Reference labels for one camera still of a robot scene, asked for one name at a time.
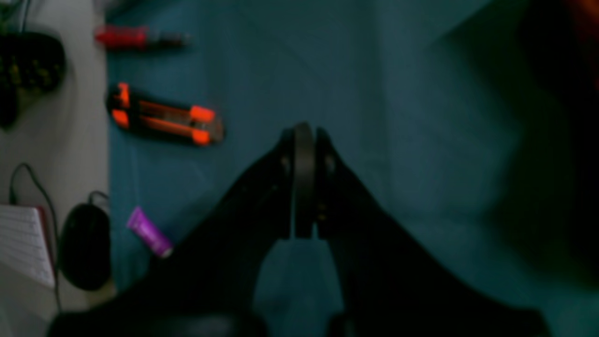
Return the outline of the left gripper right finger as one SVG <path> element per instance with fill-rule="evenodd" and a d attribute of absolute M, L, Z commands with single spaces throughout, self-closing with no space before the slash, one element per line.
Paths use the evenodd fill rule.
<path fill-rule="evenodd" d="M 327 241 L 344 311 L 330 337 L 548 337 L 538 311 L 460 281 L 387 213 L 316 130 L 316 223 Z"/>

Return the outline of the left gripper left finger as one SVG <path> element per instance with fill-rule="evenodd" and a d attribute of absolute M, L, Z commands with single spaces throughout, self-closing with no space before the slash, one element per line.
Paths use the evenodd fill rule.
<path fill-rule="evenodd" d="M 257 274 L 279 239 L 310 238 L 315 144 L 301 123 L 284 130 L 208 216 L 126 292 L 59 315 L 50 337 L 265 337 L 251 312 Z"/>

